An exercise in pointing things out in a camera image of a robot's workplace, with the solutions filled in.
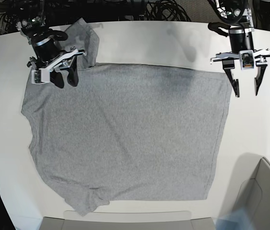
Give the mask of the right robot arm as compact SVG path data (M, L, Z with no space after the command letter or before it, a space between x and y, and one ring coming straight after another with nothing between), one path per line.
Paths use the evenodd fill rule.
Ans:
M13 0L11 14L16 19L15 27L28 39L35 57L30 57L27 67L31 69L33 84L53 83L64 88L62 71L67 71L67 82L76 87L79 82L77 74L77 57L86 55L86 50L71 47L65 50L60 45L68 35L60 30L49 28L46 22L45 0Z

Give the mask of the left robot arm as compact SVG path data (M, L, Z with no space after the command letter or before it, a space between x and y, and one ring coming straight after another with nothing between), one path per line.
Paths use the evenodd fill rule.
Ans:
M241 68L257 68L255 91L261 86L266 59L270 52L254 48L254 25L251 8L246 0L211 0L213 11L220 19L208 23L208 29L221 36L229 37L231 51L217 54L212 61L221 61L236 96L239 96L238 80L233 79L231 70L234 60L240 60ZM48 0L45 3L46 21L50 26L70 24L78 27L79 23L110 21L178 21L190 22L185 9L175 0Z

